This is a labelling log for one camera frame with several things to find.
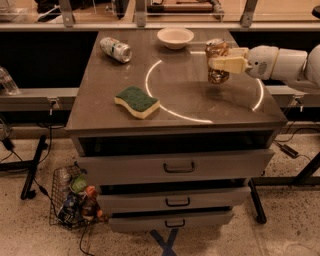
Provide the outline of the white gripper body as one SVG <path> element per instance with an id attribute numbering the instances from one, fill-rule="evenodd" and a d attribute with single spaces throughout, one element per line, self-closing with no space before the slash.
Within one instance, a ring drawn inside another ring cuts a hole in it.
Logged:
<path id="1" fill-rule="evenodd" d="M 268 80 L 273 71 L 279 49 L 274 46 L 257 46 L 249 50 L 246 73 L 253 78 Z"/>

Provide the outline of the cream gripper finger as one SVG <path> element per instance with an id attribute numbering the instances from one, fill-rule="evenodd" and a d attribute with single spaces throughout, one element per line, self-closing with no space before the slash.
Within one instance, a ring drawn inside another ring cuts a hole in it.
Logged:
<path id="1" fill-rule="evenodd" d="M 249 49 L 246 47 L 229 48 L 228 55 L 233 57 L 244 57 L 247 58 L 249 54 Z"/>
<path id="2" fill-rule="evenodd" d="M 210 58 L 208 61 L 212 69 L 225 71 L 234 74 L 245 72 L 250 65 L 244 57 L 224 57 Z"/>

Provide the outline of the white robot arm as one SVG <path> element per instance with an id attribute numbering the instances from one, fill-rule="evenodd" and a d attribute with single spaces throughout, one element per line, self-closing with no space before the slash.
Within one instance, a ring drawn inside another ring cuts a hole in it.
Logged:
<path id="1" fill-rule="evenodd" d="M 231 48 L 219 57 L 211 57 L 209 67 L 260 80 L 277 80 L 306 93 L 320 91 L 320 46 L 310 53 L 260 45 L 251 49 Z"/>

